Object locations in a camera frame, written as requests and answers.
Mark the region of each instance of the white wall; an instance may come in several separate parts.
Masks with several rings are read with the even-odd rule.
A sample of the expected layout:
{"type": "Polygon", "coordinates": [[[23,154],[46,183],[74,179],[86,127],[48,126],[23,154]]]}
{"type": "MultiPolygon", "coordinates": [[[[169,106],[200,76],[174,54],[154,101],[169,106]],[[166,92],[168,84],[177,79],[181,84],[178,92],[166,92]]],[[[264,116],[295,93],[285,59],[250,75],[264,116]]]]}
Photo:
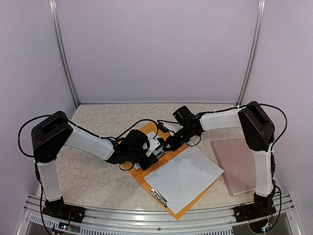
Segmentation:
{"type": "Polygon", "coordinates": [[[59,0],[81,102],[232,102],[258,0],[59,0]]]}
{"type": "MultiPolygon", "coordinates": [[[[246,102],[281,107],[289,119],[275,147],[279,184],[313,234],[313,1],[268,0],[246,102]]],[[[270,112],[281,131],[284,120],[270,112]]]]}
{"type": "MultiPolygon", "coordinates": [[[[17,133],[28,119],[74,105],[62,71],[48,1],[0,1],[0,228],[13,234],[27,195],[35,193],[33,160],[20,153],[17,133]]],[[[22,145],[32,154],[31,127],[22,145]]]]}

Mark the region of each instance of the orange clipboard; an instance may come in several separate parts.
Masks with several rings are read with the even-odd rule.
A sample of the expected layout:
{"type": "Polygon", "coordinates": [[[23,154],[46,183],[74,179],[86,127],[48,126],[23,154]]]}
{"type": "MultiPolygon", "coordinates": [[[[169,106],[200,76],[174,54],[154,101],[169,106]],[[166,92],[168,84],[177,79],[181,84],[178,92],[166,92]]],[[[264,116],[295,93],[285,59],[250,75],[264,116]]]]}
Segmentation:
{"type": "MultiPolygon", "coordinates": [[[[157,132],[157,127],[155,126],[154,123],[149,123],[147,125],[145,125],[144,127],[140,128],[140,131],[142,131],[143,133],[145,133],[146,135],[149,134],[150,132],[157,132]]],[[[159,130],[158,132],[158,136],[160,138],[166,139],[168,136],[170,136],[169,133],[163,133],[159,130]]],[[[211,184],[211,186],[209,186],[205,191],[203,191],[198,197],[196,197],[191,203],[189,203],[184,209],[182,209],[180,212],[178,212],[177,214],[174,214],[168,207],[164,207],[151,193],[150,190],[152,189],[151,186],[147,183],[147,181],[144,179],[144,177],[148,174],[150,174],[151,172],[155,171],[156,169],[158,169],[160,166],[166,164],[167,162],[169,162],[170,160],[172,160],[175,156],[177,156],[179,153],[181,153],[182,151],[184,151],[185,149],[187,149],[189,146],[184,144],[182,147],[180,147],[178,150],[176,150],[175,152],[168,152],[166,154],[164,154],[157,163],[153,164],[149,169],[147,170],[142,170],[140,169],[131,169],[128,172],[131,174],[131,176],[133,176],[133,178],[147,191],[148,194],[150,194],[150,196],[152,196],[155,201],[157,201],[166,211],[169,212],[169,214],[174,217],[176,220],[179,220],[180,218],[182,218],[186,212],[188,212],[199,200],[200,198],[206,193],[208,192],[208,190],[212,187],[213,184],[211,184]]],[[[129,169],[132,164],[131,163],[124,163],[123,164],[125,169],[129,169]]]]}

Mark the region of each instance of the metal corner bracket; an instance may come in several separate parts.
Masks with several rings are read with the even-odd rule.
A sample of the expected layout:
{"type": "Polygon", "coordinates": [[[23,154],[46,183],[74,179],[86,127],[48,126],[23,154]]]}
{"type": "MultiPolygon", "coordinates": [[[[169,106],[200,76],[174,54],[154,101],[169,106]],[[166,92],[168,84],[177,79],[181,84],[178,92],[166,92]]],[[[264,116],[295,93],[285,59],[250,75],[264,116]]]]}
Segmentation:
{"type": "Polygon", "coordinates": [[[248,64],[246,67],[244,81],[241,86],[239,97],[237,99],[237,104],[239,105],[242,105],[242,102],[244,100],[244,97],[248,88],[249,80],[251,77],[251,72],[253,69],[253,64],[254,64],[257,49],[258,49],[259,39],[261,36],[261,29],[262,29],[262,23],[263,23],[263,18],[264,18],[265,1],[266,0],[259,0],[257,19],[255,23],[255,28],[254,28],[254,34],[253,34],[253,40],[252,40],[252,45],[250,49],[248,64]]]}
{"type": "Polygon", "coordinates": [[[80,102],[78,99],[78,95],[77,95],[77,92],[76,92],[76,89],[74,86],[72,76],[71,76],[70,71],[69,71],[67,56],[66,56],[63,41],[62,41],[61,27],[60,27],[60,21],[59,21],[59,16],[58,16],[58,8],[57,8],[56,0],[49,0],[49,6],[50,6],[53,29],[54,29],[55,38],[57,41],[57,46],[58,46],[58,50],[59,50],[65,78],[66,78],[67,85],[68,85],[71,97],[73,99],[75,108],[77,108],[80,105],[80,102]]]}

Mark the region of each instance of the beige countertop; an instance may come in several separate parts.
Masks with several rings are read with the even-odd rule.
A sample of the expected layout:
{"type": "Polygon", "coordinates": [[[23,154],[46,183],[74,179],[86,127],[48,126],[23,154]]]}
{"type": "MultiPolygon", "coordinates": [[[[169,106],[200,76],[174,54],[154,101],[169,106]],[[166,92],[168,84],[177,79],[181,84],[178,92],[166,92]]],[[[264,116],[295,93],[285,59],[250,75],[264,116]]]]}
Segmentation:
{"type": "MultiPolygon", "coordinates": [[[[102,136],[118,136],[142,118],[174,120],[172,113],[183,104],[117,104],[81,105],[72,120],[102,136]]],[[[230,105],[187,104],[193,113],[218,110],[230,105]]],[[[240,129],[207,131],[197,147],[217,163],[211,148],[212,140],[243,138],[240,129]]],[[[133,177],[99,158],[80,150],[63,147],[57,158],[61,194],[65,202],[85,206],[162,211],[159,205],[133,177]]],[[[253,201],[253,191],[229,196],[221,176],[193,209],[230,206],[253,201]]]]}

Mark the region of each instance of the tabletop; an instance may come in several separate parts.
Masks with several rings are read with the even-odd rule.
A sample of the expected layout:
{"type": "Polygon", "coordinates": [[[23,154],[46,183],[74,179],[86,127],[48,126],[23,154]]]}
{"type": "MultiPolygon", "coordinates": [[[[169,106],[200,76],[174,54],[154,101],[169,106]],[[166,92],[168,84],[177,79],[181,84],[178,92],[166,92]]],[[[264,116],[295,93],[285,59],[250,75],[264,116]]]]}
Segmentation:
{"type": "MultiPolygon", "coordinates": [[[[139,119],[165,119],[175,121],[173,112],[184,104],[108,104],[80,105],[72,120],[101,136],[118,136],[139,119]]],[[[186,104],[192,113],[231,107],[218,104],[186,104]]],[[[144,126],[145,122],[135,128],[144,126]]],[[[210,142],[243,138],[241,129],[206,131],[197,147],[217,163],[210,142]]],[[[119,165],[89,153],[64,146],[56,161],[61,194],[65,202],[107,209],[162,211],[140,184],[119,165]]],[[[197,202],[193,209],[231,206],[253,201],[253,191],[237,196],[228,194],[223,177],[197,202]]]]}

